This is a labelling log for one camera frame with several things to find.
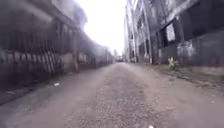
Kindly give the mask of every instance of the overcast sky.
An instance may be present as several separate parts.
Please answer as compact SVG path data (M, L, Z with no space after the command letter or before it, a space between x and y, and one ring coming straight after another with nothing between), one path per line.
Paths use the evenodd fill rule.
M76 0L84 9L88 23L85 32L97 43L119 54L124 48L126 0Z

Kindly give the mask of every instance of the broken window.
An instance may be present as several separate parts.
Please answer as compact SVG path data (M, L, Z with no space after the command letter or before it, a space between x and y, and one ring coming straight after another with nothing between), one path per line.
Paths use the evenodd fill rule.
M170 24L160 31L161 42L159 47L167 47L169 45L180 42L179 27L177 20L174 19Z
M180 14L184 39L189 40L224 27L224 2L199 1Z

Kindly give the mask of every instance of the shrub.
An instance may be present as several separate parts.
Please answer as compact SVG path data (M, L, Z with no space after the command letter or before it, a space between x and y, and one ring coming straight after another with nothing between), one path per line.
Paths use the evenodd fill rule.
M169 61L169 68L171 71L177 71L179 67L179 63L177 60L174 60L173 57L168 59Z

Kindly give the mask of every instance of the dirt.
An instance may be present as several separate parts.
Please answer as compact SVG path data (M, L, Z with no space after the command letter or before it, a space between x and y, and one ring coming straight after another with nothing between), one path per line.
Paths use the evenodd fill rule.
M1 128L220 128L216 90L118 63L70 75L0 107Z

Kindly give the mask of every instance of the trash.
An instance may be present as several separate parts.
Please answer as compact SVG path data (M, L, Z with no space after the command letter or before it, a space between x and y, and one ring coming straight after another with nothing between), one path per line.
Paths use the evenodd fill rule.
M12 91L8 91L7 93L8 94L15 94L15 92L12 92Z
M60 85L59 83L55 83L55 84L54 84L55 87L57 87L57 86L59 86L59 85Z

